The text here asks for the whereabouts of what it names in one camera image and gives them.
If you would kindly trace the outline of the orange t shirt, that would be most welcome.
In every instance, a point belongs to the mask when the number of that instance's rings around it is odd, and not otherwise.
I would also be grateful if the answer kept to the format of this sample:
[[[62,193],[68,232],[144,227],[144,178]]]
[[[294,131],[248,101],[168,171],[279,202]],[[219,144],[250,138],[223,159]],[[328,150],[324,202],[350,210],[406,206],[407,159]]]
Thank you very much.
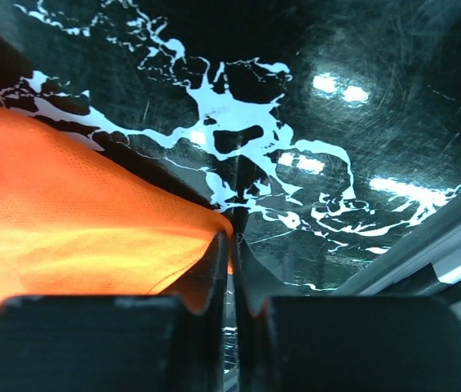
[[[191,268],[219,231],[233,231],[219,213],[0,108],[0,302],[155,295]]]

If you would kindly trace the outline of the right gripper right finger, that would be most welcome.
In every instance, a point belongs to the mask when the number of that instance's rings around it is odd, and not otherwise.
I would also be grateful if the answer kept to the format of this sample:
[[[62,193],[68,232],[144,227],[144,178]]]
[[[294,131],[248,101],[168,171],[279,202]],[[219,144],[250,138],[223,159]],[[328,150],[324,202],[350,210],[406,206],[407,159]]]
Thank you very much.
[[[233,239],[242,391],[461,391],[461,324],[427,296],[304,296]]]

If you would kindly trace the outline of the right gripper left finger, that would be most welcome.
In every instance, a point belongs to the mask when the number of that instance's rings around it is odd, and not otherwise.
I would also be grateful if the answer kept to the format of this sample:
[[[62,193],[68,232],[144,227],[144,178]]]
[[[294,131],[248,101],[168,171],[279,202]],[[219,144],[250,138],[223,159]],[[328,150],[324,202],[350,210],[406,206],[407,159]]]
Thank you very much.
[[[0,391],[220,391],[228,239],[161,295],[0,302]]]

